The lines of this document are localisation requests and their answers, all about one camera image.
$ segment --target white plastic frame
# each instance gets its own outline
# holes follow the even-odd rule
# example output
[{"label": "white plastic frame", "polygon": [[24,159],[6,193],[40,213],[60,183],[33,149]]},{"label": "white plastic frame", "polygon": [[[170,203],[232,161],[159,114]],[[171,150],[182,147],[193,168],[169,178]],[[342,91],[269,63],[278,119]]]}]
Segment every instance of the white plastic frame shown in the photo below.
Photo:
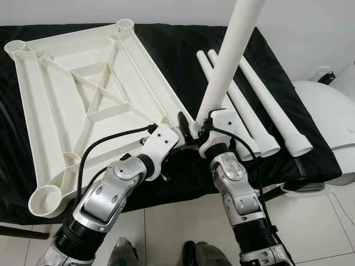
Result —
[{"label": "white plastic frame", "polygon": [[[49,38],[14,40],[5,51],[15,61],[37,179],[28,207],[55,217],[76,191],[85,149],[97,139],[148,124],[165,124],[179,137],[178,112],[193,120],[134,33],[118,23]],[[93,175],[141,148],[147,132],[100,144],[83,175]],[[183,143],[179,138],[178,145]]]}]

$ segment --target white tile floor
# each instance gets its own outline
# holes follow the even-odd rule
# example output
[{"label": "white tile floor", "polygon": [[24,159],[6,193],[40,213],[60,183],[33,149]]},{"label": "white tile floor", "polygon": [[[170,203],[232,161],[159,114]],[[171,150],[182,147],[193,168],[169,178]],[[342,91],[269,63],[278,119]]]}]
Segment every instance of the white tile floor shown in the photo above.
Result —
[{"label": "white tile floor", "polygon": [[[271,219],[298,266],[355,265],[355,225],[349,219],[355,220],[355,186],[336,195],[281,196],[268,202]],[[59,225],[16,227],[54,233]],[[123,236],[137,248],[140,265],[179,265],[186,240],[214,244],[239,265],[239,249],[219,195],[122,214],[100,247],[95,266],[106,265]],[[0,265],[34,266],[48,242],[0,236]]]}]

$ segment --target white pipe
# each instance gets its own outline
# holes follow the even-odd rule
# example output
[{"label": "white pipe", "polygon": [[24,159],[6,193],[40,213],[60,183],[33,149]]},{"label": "white pipe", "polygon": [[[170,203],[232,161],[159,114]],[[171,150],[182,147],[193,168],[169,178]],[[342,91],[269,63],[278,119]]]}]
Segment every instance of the white pipe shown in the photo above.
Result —
[{"label": "white pipe", "polygon": [[[209,62],[209,60],[207,59],[205,53],[203,51],[198,51],[196,53],[197,59],[200,62],[200,65],[202,67],[202,70],[205,73],[205,76],[207,78],[207,80],[209,81],[211,78],[211,74],[213,72],[213,68]],[[234,130],[235,132],[232,132],[233,134],[236,134],[238,137],[240,137],[242,140],[244,140],[248,146],[251,148],[251,150],[253,151],[255,157],[260,156],[260,148],[258,147],[258,144],[256,143],[256,141],[250,136],[248,130],[245,128],[243,121],[240,119],[237,111],[235,111],[233,104],[230,102],[230,100],[228,99],[228,97],[225,97],[226,99],[226,104],[230,105],[231,108],[234,110],[235,112],[235,122],[234,122]],[[239,158],[242,161],[249,161],[252,160],[252,156],[250,155],[250,153],[248,152],[248,150],[239,142],[236,143],[236,151],[239,155]]]},{"label": "white pipe", "polygon": [[259,76],[255,73],[251,65],[244,57],[241,58],[239,66],[249,81],[255,94],[269,114],[271,120],[285,140],[285,146],[290,154],[293,157],[297,157],[309,152],[313,146],[307,137],[296,129],[294,124],[279,106],[269,90],[265,87],[265,84],[261,81]]},{"label": "white pipe", "polygon": [[237,70],[265,0],[237,0],[220,50],[215,69],[202,100],[196,123],[190,127],[193,137],[213,109],[218,109]]},{"label": "white pipe", "polygon": [[[216,51],[209,50],[207,54],[209,55],[212,64],[215,65],[218,57]],[[206,62],[204,63],[205,66],[201,64],[202,68],[208,68],[209,66],[212,69],[207,58]],[[239,115],[242,117],[244,124],[248,128],[250,135],[253,137],[253,139],[256,140],[261,151],[260,156],[268,157],[277,153],[280,150],[280,146],[278,145],[275,138],[266,131],[265,127],[255,114],[252,107],[249,105],[248,101],[245,99],[243,93],[240,91],[233,79],[227,92],[232,102],[234,103],[234,106],[238,110]]]}]

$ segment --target black fabric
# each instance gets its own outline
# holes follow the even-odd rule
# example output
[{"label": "black fabric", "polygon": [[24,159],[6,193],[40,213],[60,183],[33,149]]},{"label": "black fabric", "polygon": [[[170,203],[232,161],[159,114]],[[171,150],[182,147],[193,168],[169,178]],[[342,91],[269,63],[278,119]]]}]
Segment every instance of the black fabric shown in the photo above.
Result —
[{"label": "black fabric", "polygon": [[[27,41],[100,25],[102,24],[0,27],[0,47],[14,39]],[[200,49],[205,52],[209,49],[218,51],[225,30],[225,27],[194,25],[135,25],[137,36],[193,117],[198,112],[207,87],[207,80],[196,59],[196,52]],[[313,145],[311,152],[297,158],[297,164],[302,169],[300,174],[296,161],[287,152],[280,133],[238,69],[235,81],[267,131],[282,147],[277,154],[259,159],[263,184],[299,180],[323,182],[338,177],[341,170],[333,153],[258,29],[252,34],[245,57],[288,117]],[[3,49],[0,50],[0,140],[0,220],[20,224],[61,222],[70,211],[70,204],[61,216],[53,219],[35,217],[27,208],[29,196],[36,188],[36,177],[15,65]],[[244,165],[248,170],[250,183],[256,187],[253,163],[247,162]],[[163,174],[171,177],[171,181],[164,182],[158,178],[153,182],[144,182],[130,196],[125,211],[190,200],[216,192],[208,164],[199,157],[197,151],[173,152],[168,162],[164,163]]]}]

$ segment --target white appliance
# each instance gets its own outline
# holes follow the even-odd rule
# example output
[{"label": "white appliance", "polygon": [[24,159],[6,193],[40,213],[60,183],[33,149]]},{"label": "white appliance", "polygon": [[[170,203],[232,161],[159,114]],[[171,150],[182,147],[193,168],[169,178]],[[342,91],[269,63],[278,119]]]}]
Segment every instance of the white appliance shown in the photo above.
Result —
[{"label": "white appliance", "polygon": [[293,82],[298,96],[333,151],[343,175],[326,182],[329,193],[355,181],[355,99],[313,81]]}]

